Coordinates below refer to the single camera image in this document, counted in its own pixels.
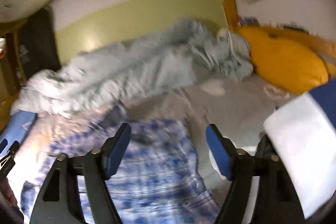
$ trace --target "blue object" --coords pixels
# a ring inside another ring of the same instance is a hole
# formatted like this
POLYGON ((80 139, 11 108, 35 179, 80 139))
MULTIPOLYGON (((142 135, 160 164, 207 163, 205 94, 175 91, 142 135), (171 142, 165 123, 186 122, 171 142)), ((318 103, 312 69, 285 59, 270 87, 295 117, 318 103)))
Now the blue object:
POLYGON ((127 146, 131 140, 131 134, 132 134, 132 129, 129 125, 127 125, 125 129, 123 129, 118 142, 115 144, 115 147, 113 148, 112 153, 106 158, 107 169, 105 170, 105 172, 108 178, 116 174, 118 167, 120 165, 120 162, 127 149, 127 146))
POLYGON ((23 143, 30 132, 37 114, 20 110, 11 116, 10 121, 0 135, 0 157, 6 155, 14 141, 18 141, 20 145, 23 143))
POLYGON ((218 135, 216 134, 211 125, 207 126, 205 135, 207 143, 218 165, 221 175, 226 176, 228 180, 231 180, 232 179, 231 158, 228 152, 226 152, 226 150, 224 149, 218 135))
POLYGON ((336 79, 330 80, 328 83, 318 86, 309 91, 310 95, 321 106, 328 119, 336 128, 336 79))

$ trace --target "white wall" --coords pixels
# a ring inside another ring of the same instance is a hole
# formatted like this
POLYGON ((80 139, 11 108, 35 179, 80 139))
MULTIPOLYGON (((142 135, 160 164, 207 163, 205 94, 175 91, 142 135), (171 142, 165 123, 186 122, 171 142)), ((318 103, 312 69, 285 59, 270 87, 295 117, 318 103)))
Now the white wall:
POLYGON ((336 42, 336 0, 236 0, 240 16, 261 24, 298 22, 312 33, 336 42))

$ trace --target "tie-dye fabric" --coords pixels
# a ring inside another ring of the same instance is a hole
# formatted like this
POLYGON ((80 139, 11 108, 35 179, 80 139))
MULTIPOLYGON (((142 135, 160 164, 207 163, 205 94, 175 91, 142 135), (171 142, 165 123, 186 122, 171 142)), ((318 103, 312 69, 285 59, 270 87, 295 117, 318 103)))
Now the tie-dye fabric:
MULTIPOLYGON (((101 122, 91 123, 86 132, 67 134, 53 141, 35 183, 26 182, 21 209, 31 215, 39 189, 55 158, 84 155, 114 136, 127 114, 115 105, 101 122)), ((132 138, 117 173, 106 186, 126 223, 214 223, 219 206, 196 173, 197 155, 183 121, 152 119, 129 122, 132 138)), ((78 186, 85 221, 94 223, 84 178, 78 186)))

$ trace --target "yellow pillow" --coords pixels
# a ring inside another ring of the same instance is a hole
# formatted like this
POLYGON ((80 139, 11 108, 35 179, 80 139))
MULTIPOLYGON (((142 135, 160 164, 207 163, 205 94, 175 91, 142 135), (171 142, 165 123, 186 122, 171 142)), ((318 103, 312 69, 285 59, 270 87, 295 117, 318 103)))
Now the yellow pillow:
POLYGON ((251 45, 251 62, 256 72, 272 85, 301 94, 328 82, 320 57, 297 41, 271 37, 256 27, 238 30, 251 45))

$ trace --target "light blue blanket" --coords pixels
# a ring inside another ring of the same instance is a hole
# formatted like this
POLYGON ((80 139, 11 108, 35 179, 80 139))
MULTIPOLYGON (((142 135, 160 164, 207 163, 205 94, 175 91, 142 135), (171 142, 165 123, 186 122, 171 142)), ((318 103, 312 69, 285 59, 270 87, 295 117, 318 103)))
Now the light blue blanket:
POLYGON ((58 72, 40 71, 21 89, 12 113, 68 116, 199 83, 216 71, 240 80, 253 71, 248 58, 242 37, 228 32, 215 39, 199 22, 185 19, 161 33, 79 54, 58 72))

